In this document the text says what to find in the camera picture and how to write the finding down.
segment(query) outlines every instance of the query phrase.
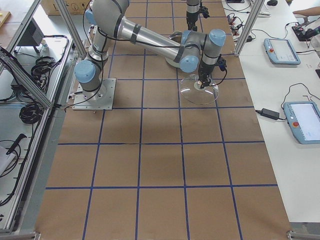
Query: grid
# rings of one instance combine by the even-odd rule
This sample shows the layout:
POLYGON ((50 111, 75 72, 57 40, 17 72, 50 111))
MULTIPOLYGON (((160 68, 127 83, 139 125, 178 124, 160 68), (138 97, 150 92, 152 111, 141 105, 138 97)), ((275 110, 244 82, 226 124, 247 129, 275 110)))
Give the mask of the grid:
MULTIPOLYGON (((45 239, 286 238, 288 218, 222 4, 203 4, 214 16, 200 17, 198 31, 227 32, 219 98, 187 102, 178 91, 185 73, 116 42, 105 66, 117 78, 113 110, 67 112, 36 225, 45 239)), ((175 0, 132 1, 126 16, 167 36, 186 28, 185 11, 175 0)))

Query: brown cardboard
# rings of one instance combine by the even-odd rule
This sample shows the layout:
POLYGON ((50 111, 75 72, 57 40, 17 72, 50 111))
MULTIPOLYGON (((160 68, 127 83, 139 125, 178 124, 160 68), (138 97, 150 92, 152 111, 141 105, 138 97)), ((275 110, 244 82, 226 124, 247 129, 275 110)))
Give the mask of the brown cardboard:
MULTIPOLYGON (((71 15, 82 15, 90 0, 65 0, 66 8, 71 15)), ((55 0, 42 0, 41 6, 45 13, 49 15, 60 15, 55 0)))

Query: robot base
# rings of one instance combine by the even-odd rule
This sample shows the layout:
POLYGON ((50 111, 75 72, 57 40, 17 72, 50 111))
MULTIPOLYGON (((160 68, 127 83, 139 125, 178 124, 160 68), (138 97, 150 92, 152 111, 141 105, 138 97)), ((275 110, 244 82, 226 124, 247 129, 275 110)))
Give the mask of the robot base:
MULTIPOLYGON (((103 79, 102 84, 106 88, 106 93, 101 98, 93 101, 85 101, 86 99, 83 94, 76 95, 74 99, 74 104, 76 105, 72 107, 73 110, 112 110, 116 89, 116 79, 103 79)), ((77 91, 82 91, 82 87, 80 86, 80 84, 78 86, 77 91)))

